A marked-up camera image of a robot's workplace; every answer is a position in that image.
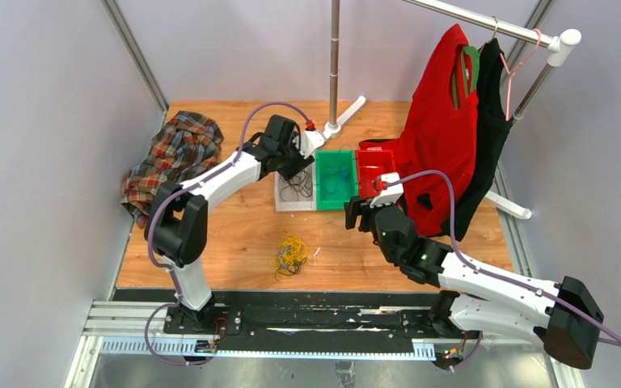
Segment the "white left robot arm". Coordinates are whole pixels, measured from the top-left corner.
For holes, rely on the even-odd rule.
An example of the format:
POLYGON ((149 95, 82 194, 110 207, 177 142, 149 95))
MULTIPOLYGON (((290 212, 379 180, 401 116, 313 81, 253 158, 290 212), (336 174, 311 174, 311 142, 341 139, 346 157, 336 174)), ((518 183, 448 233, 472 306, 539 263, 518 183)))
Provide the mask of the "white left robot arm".
POLYGON ((208 237, 210 213, 225 199, 276 172, 289 179, 313 163, 327 142, 318 130, 298 129, 279 115, 270 117, 263 132, 243 142, 224 162, 184 183, 167 181, 156 194, 145 232, 150 258, 167 269, 177 303, 187 309, 184 323, 197 334, 209 332, 215 312, 201 256, 208 237))

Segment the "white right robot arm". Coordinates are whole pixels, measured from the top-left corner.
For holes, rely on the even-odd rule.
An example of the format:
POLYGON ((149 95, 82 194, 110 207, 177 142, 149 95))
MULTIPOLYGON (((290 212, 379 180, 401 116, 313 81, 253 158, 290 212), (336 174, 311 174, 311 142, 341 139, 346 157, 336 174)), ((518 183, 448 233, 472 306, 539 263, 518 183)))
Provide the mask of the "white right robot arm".
POLYGON ((441 290, 429 323, 439 336, 481 331, 525 340, 577 369, 590 369, 604 314, 587 286, 565 276, 540 280, 457 255, 454 248, 416 232, 396 205, 370 207, 352 197, 344 204, 345 227, 369 233, 383 257, 409 280, 441 290))

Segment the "white plastic bin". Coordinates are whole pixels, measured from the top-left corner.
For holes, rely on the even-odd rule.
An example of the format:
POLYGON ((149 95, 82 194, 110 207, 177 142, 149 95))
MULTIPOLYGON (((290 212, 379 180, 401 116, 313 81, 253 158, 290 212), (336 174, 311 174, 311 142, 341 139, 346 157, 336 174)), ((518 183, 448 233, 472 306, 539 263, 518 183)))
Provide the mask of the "white plastic bin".
POLYGON ((315 163, 290 180, 274 174, 274 200, 277 212, 312 212, 317 210, 315 163))

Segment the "green plastic bin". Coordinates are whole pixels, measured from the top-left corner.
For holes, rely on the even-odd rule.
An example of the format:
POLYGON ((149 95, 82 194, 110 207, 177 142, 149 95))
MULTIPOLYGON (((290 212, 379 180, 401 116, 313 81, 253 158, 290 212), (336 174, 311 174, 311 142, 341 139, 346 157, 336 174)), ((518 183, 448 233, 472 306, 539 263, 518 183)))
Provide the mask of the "green plastic bin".
POLYGON ((344 210, 344 203, 357 195, 355 151, 320 150, 315 155, 317 210, 344 210))

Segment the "red plastic bin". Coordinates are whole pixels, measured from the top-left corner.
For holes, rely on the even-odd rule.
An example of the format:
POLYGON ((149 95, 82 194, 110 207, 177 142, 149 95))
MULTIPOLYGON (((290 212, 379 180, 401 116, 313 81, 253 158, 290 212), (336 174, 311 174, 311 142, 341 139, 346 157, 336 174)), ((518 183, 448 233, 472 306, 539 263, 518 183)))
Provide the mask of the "red plastic bin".
POLYGON ((367 149, 357 150, 357 178, 358 178, 358 195, 363 200, 370 200, 375 197, 385 197, 378 201, 378 204, 392 205, 396 204, 402 195, 392 194, 395 188, 389 188, 388 193, 381 195, 382 185, 379 181, 391 182, 400 178, 397 171, 394 155, 391 150, 367 149))

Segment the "plaid shirt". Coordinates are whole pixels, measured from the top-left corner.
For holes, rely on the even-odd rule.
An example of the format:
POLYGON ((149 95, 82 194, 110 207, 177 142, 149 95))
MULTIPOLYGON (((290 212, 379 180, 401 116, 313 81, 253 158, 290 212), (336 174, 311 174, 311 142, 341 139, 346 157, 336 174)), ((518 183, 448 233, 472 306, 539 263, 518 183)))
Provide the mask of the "plaid shirt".
POLYGON ((179 111, 154 135, 146 158, 121 183, 121 205, 143 228, 158 187, 194 179, 220 163, 224 135, 215 120, 179 111))

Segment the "red sweater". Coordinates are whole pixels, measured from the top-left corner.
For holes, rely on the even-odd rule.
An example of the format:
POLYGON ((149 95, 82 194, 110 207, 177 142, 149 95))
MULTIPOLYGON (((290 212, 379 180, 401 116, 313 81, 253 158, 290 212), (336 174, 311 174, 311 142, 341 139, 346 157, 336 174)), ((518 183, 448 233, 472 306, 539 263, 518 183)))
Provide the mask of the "red sweater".
POLYGON ((445 183, 434 172, 441 171, 437 164, 442 161, 440 141, 444 136, 439 126, 449 122, 447 114, 451 106, 447 78, 454 68, 454 52, 459 45, 468 45, 468 39, 461 26, 455 24, 443 34, 433 50, 413 92, 403 131, 397 138, 369 139, 359 144, 363 150, 391 150, 400 177, 420 171, 432 172, 404 183, 403 195, 398 201, 405 214, 415 222, 418 234, 425 237, 451 232, 449 229, 447 234, 444 233, 441 223, 450 216, 450 203, 456 202, 454 185, 451 181, 445 183))

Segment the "black garment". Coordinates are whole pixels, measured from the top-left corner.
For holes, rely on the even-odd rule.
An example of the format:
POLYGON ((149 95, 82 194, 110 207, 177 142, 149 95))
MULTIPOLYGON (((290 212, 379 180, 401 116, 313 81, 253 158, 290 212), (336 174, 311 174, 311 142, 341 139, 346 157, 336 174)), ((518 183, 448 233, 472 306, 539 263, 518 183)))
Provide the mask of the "black garment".
POLYGON ((439 126, 444 139, 440 141, 442 161, 437 168, 454 185, 454 220, 446 217, 441 229, 461 241, 485 194, 492 186, 493 176, 505 145, 511 121, 505 121, 502 107, 501 74, 505 70, 499 57, 504 53, 497 38, 484 43, 479 51, 479 77, 476 91, 463 101, 460 109, 453 105, 451 74, 447 78, 450 93, 449 122, 439 126))

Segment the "green hanger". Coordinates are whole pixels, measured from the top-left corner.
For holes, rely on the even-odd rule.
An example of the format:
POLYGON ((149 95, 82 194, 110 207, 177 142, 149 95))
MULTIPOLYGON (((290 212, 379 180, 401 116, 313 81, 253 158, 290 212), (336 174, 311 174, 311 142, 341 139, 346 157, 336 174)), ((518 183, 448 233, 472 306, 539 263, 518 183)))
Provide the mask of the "green hanger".
POLYGON ((475 46, 459 45, 451 74, 453 105, 460 109, 473 91, 479 77, 479 51, 475 46))

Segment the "pink hanger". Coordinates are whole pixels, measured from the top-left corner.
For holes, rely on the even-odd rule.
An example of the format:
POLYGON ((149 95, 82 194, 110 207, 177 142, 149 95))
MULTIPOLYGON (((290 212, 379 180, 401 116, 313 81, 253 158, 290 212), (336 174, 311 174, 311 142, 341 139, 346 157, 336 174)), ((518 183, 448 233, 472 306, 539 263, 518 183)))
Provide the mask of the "pink hanger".
POLYGON ((529 60, 536 53, 536 51, 538 50, 540 46, 542 32, 538 28, 533 28, 533 31, 537 35, 537 40, 536 40, 536 43, 534 44, 534 47, 532 48, 530 53, 525 58, 523 58, 517 63, 517 65, 514 68, 512 69, 509 68, 508 63, 505 59, 505 55, 503 53, 499 54, 499 57, 505 69, 505 73, 508 76, 507 97, 506 97, 506 105, 505 105, 505 121, 507 123, 511 121, 510 102, 511 102, 513 78, 515 77, 516 73, 521 69, 524 62, 529 60))

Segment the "silver clothes rack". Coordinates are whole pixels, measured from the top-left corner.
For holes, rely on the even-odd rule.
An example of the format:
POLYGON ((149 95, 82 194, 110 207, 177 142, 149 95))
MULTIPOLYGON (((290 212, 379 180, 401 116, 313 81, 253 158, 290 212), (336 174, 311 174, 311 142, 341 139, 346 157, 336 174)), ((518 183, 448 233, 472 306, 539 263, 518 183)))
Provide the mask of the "silver clothes rack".
MULTIPOLYGON (((569 57, 570 53, 579 45, 582 34, 579 30, 571 28, 560 33, 558 36, 549 36, 539 33, 538 22, 542 21, 547 15, 552 2, 539 1, 528 18, 527 26, 521 27, 512 23, 499 20, 497 17, 482 15, 474 11, 466 10, 460 6, 455 6, 443 1, 413 1, 413 5, 437 12, 442 15, 462 20, 474 24, 478 27, 488 29, 496 34, 513 37, 514 39, 526 43, 533 43, 536 48, 545 48, 551 54, 547 58, 547 64, 542 68, 540 74, 534 80, 530 89, 526 92, 522 101, 519 103, 512 114, 511 122, 516 123, 520 120, 539 89, 547 80, 553 70, 561 67, 569 57)), ((344 112, 339 113, 338 108, 338 84, 339 84, 339 53, 340 53, 340 2, 331 2, 331 28, 330 28, 330 70, 329 70, 329 119, 324 125, 323 135, 325 137, 338 137, 345 125, 357 112, 359 112, 367 98, 363 95, 357 99, 344 112)))

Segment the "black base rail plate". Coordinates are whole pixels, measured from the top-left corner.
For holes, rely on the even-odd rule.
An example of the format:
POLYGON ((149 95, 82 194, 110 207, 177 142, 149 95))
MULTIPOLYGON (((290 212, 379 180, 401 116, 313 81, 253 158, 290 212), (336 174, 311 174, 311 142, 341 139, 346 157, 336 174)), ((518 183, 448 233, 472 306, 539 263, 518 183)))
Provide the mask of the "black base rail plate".
POLYGON ((292 353, 406 353, 413 340, 457 346, 477 339, 431 321, 436 304, 435 293, 217 290, 208 320, 171 307, 163 332, 213 335, 222 350, 292 353))

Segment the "aluminium frame rail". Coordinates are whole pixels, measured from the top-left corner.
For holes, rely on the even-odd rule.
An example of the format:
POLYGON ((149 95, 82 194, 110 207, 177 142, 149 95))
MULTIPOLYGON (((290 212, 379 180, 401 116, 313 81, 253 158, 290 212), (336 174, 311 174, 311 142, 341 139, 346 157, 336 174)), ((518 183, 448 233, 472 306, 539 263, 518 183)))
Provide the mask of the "aluminium frame rail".
POLYGON ((191 331, 163 289, 91 305, 68 387, 582 387, 523 339, 436 332, 432 293, 218 291, 191 331))

